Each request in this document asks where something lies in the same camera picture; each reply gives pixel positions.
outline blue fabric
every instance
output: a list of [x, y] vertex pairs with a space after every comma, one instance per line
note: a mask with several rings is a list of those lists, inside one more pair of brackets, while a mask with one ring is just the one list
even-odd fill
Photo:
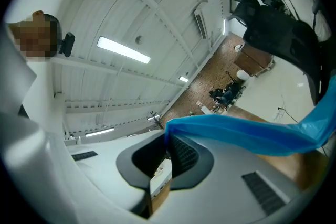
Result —
[[297, 124], [263, 123], [222, 115], [200, 115], [167, 122], [171, 133], [201, 135], [235, 144], [256, 154], [287, 156], [321, 147], [336, 129], [336, 76], [322, 100]]

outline white ceiling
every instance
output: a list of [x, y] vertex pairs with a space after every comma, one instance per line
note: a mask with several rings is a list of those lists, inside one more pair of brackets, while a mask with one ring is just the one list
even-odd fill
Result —
[[[179, 76], [198, 72], [223, 34], [229, 0], [206, 0], [209, 41], [201, 38], [194, 18], [202, 1], [71, 0], [62, 24], [76, 41], [71, 57], [53, 59], [54, 93], [65, 95], [69, 133], [83, 136], [113, 126], [113, 137], [119, 137], [150, 126], [149, 112], [167, 108], [185, 86]], [[100, 36], [151, 60], [146, 65], [100, 49]]]

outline ceiling light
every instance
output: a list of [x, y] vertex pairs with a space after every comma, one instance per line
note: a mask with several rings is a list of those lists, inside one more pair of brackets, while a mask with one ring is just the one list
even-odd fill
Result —
[[223, 35], [225, 34], [225, 24], [226, 24], [226, 20], [224, 20], [224, 23], [223, 23]]
[[143, 55], [135, 50], [132, 50], [124, 45], [121, 45], [119, 43], [116, 43], [104, 37], [99, 38], [97, 47], [105, 49], [105, 50], [113, 51], [117, 54], [121, 54], [126, 57], [129, 57], [129, 58], [132, 58], [134, 60], [144, 62], [144, 63], [148, 63], [149, 60], [151, 59], [146, 55]]
[[[161, 115], [156, 115], [155, 118], [157, 118], [157, 117], [159, 117], [159, 116], [161, 116]], [[152, 120], [152, 119], [154, 119], [154, 117], [149, 118], [148, 121], [150, 121], [150, 120]]]
[[97, 134], [104, 134], [104, 133], [108, 133], [108, 132], [112, 132], [112, 131], [114, 131], [114, 128], [109, 128], [109, 129], [106, 129], [106, 130], [103, 130], [103, 131], [89, 133], [89, 134], [86, 134], [85, 136], [89, 137], [89, 136], [94, 136], [94, 135], [97, 135]]
[[184, 82], [188, 82], [188, 81], [189, 81], [189, 79], [186, 79], [186, 78], [183, 77], [183, 76], [180, 76], [180, 77], [179, 77], [179, 80], [182, 80], [182, 81], [184, 81]]

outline light fixture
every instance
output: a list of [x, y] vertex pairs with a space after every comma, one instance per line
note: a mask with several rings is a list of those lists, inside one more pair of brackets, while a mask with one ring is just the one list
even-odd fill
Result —
[[148, 119], [148, 121], [150, 121], [150, 120], [152, 120], [152, 119], [154, 119], [154, 118], [157, 118], [157, 117], [159, 117], [159, 116], [161, 116], [161, 115], [156, 115], [155, 117], [151, 117], [151, 118]]
[[225, 34], [225, 24], [226, 24], [226, 20], [224, 20], [224, 23], [223, 23], [223, 35]]
[[183, 77], [183, 76], [180, 76], [180, 77], [179, 77], [179, 80], [182, 80], [182, 81], [184, 81], [184, 82], [188, 82], [188, 81], [189, 81], [189, 79], [186, 79], [186, 78]]
[[109, 128], [109, 129], [106, 129], [106, 130], [103, 130], [103, 131], [94, 132], [94, 133], [88, 133], [85, 136], [89, 137], [89, 136], [94, 136], [94, 135], [98, 135], [98, 134], [104, 134], [104, 133], [108, 133], [108, 132], [112, 132], [112, 131], [114, 131], [114, 128]]
[[124, 55], [126, 57], [132, 58], [134, 60], [148, 63], [151, 59], [150, 57], [143, 55], [135, 50], [132, 50], [124, 45], [116, 43], [108, 38], [100, 37], [97, 43], [98, 48], [102, 48], [105, 50], [113, 51], [117, 54]]

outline ceiling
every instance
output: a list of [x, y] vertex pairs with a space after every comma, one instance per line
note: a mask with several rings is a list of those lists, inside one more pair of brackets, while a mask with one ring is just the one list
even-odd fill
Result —
[[[202, 1], [208, 40], [194, 16]], [[66, 100], [65, 130], [84, 136], [115, 127], [110, 140], [150, 126], [149, 112], [165, 112], [185, 86], [178, 78], [200, 71], [223, 35], [228, 7], [229, 0], [71, 0], [62, 25], [76, 37], [72, 54], [52, 59], [54, 93]], [[150, 62], [98, 48], [101, 36]]]

